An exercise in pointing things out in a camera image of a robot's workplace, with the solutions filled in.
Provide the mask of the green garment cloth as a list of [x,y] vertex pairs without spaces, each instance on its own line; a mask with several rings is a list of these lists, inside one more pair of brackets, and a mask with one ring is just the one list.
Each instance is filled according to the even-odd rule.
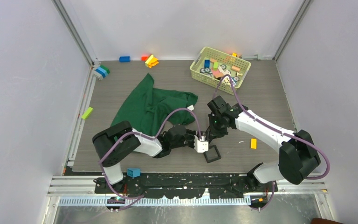
[[123,102],[111,125],[128,121],[137,131],[154,136],[172,111],[195,106],[197,101],[198,96],[191,92],[155,88],[153,77],[147,74]]

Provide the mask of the pale green plastic basket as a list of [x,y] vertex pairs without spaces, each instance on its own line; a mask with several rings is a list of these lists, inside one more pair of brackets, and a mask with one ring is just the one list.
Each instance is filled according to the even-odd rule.
[[[210,68],[204,68],[205,59],[210,60]],[[213,69],[214,62],[219,63],[217,70]],[[250,67],[249,61],[204,47],[191,64],[190,73],[193,79],[233,95],[241,87]]]

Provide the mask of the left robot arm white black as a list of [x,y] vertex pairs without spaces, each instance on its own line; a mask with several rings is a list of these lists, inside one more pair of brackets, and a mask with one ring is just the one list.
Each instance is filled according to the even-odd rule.
[[122,121],[93,136],[92,144],[103,159],[102,167],[108,180],[106,187],[113,193],[124,189],[124,175],[120,162],[132,152],[143,153],[153,158],[163,158],[173,149],[194,148],[196,131],[182,125],[174,125],[157,138],[136,135],[136,129],[128,121]]

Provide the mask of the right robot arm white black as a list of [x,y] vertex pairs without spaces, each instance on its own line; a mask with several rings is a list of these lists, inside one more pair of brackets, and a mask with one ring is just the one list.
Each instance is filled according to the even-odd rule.
[[247,173],[248,187],[260,191],[266,183],[287,180],[298,185],[317,168],[320,157],[313,148],[311,135],[304,130],[294,132],[281,128],[237,103],[231,106],[221,96],[212,99],[207,137],[209,141],[224,137],[228,128],[237,129],[261,140],[277,152],[276,162],[260,163]]

